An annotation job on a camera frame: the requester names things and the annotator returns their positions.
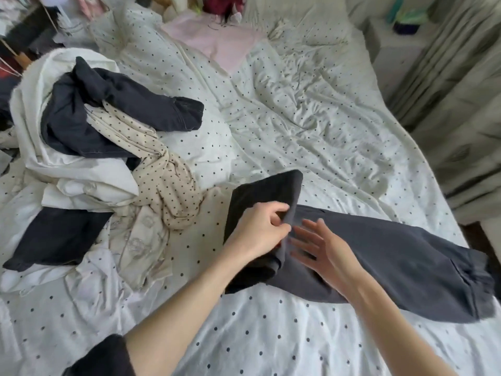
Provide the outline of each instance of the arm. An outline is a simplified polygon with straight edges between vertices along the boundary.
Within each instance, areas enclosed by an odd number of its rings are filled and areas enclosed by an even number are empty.
[[[304,220],[303,225],[308,229],[294,227],[301,240],[292,239],[292,243],[316,260],[299,253],[294,257],[353,305],[394,376],[457,376],[405,320],[343,239],[332,233],[322,219],[316,223]]]
[[[136,376],[169,376],[232,278],[291,230],[279,202],[257,203],[238,221],[216,261],[125,335]]]

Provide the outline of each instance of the bed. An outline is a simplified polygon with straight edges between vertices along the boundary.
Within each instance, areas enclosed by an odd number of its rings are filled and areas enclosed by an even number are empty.
[[[93,24],[101,52],[124,74],[154,92],[204,102],[201,129],[161,137],[190,165],[205,199],[196,225],[170,236],[172,275],[140,290],[119,277],[117,254],[107,247],[127,234],[120,221],[80,265],[50,282],[41,281],[47,273],[3,279],[2,375],[59,375],[110,333],[126,333],[217,254],[235,185],[284,170],[303,172],[301,204],[419,226],[466,245],[421,151],[385,107],[363,37],[344,9],[336,22],[318,23],[325,17],[318,10],[300,15],[296,8],[280,19],[274,6],[248,1],[246,21],[269,40],[231,77],[159,33],[160,16],[138,5]],[[18,176],[12,166],[0,181],[2,196]],[[404,314],[458,374],[499,374],[498,303],[495,317],[468,325]],[[390,373],[350,305],[307,302],[259,284],[222,296],[175,374]]]

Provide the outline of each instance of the gray curtain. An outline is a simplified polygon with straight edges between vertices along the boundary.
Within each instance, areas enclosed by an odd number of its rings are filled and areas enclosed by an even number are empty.
[[[449,10],[389,108],[469,224],[501,215],[501,1]]]

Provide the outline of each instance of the black sleeve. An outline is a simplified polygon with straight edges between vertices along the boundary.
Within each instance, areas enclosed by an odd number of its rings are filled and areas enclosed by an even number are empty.
[[[112,334],[63,372],[63,376],[136,376],[122,335]]]

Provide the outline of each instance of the polka dot scarf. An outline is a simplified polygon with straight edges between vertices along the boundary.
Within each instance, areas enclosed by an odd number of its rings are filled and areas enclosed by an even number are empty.
[[[133,201],[149,205],[173,230],[194,222],[202,202],[198,188],[186,163],[159,141],[156,131],[103,102],[103,108],[86,105],[87,122],[103,136],[142,159],[132,172],[139,186]]]

